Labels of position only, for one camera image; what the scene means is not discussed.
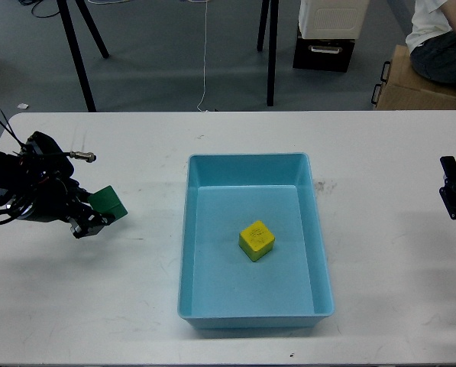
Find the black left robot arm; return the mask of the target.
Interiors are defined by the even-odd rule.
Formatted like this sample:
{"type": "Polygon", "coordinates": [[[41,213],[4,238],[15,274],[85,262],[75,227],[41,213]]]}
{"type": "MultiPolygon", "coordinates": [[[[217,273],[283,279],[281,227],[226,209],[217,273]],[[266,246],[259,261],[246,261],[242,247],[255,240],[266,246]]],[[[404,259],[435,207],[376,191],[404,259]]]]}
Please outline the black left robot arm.
{"type": "Polygon", "coordinates": [[[72,159],[95,161],[92,152],[62,151],[42,132],[19,144],[18,153],[0,152],[0,225],[16,219],[56,220],[71,225],[77,239],[96,235],[127,215],[114,189],[89,193],[72,178],[72,159]]]}

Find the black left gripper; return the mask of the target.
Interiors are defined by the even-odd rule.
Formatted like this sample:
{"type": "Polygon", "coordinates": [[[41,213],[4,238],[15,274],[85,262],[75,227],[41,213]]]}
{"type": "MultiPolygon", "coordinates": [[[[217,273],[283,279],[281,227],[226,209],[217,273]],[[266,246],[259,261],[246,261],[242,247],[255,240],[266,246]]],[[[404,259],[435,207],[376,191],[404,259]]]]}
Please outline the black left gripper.
{"type": "Polygon", "coordinates": [[[68,222],[76,239],[97,235],[115,217],[98,212],[90,213],[91,193],[77,180],[59,174],[43,179],[33,192],[31,205],[19,216],[20,220],[35,222],[68,222]]]}

